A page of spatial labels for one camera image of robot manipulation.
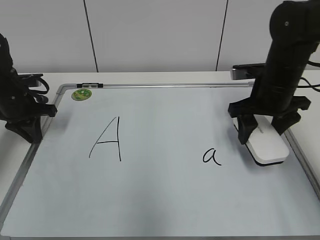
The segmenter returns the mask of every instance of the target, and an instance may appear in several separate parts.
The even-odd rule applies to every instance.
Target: whiteboard
[[[1,235],[320,235],[320,203],[292,150],[260,167],[237,139],[228,105],[251,88],[93,89],[84,101],[73,91]]]

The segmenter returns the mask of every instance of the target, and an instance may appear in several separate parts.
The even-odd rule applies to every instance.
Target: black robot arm
[[[18,75],[13,68],[7,39],[0,34],[0,120],[6,121],[5,127],[29,143],[39,143],[42,139],[40,117],[54,117],[55,105],[46,104],[43,96],[49,91],[42,74]],[[42,83],[46,90],[34,90]]]
[[[265,64],[254,66],[255,82],[250,97],[230,103],[228,112],[238,121],[241,144],[258,126],[254,115],[272,116],[281,135],[300,121],[298,109],[307,110],[310,101],[294,96],[310,55],[320,41],[320,0],[284,1],[272,13],[272,44]]]

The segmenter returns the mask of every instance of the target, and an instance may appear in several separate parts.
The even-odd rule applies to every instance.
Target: white wall
[[[226,0],[86,0],[101,72],[213,71]]]
[[[0,33],[18,72],[94,72],[82,0],[0,0]]]
[[[85,2],[100,72],[216,69],[227,0]],[[281,2],[228,1],[218,71],[266,60]],[[0,0],[0,33],[19,72],[96,71],[83,0]]]

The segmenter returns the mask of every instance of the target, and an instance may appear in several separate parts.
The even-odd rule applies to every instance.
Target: white table
[[[320,82],[320,70],[307,70],[306,77],[312,84]],[[233,82],[228,71],[221,72],[123,72],[123,73],[45,73],[43,77],[50,86],[47,94],[49,102],[55,98],[58,87],[66,83],[103,84],[163,84],[163,83],[230,83]],[[291,128],[300,147],[306,155],[318,178],[320,178],[320,117],[318,104],[320,93],[312,89],[298,89],[296,95],[305,95],[312,104],[301,112],[301,121]],[[5,129],[0,122],[0,201],[2,202],[13,181],[30,144],[20,136]]]

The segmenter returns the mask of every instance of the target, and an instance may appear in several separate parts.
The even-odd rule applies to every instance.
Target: green sticker
[[[92,95],[92,92],[89,89],[79,89],[72,93],[71,97],[73,100],[76,101],[83,101],[90,98]]]

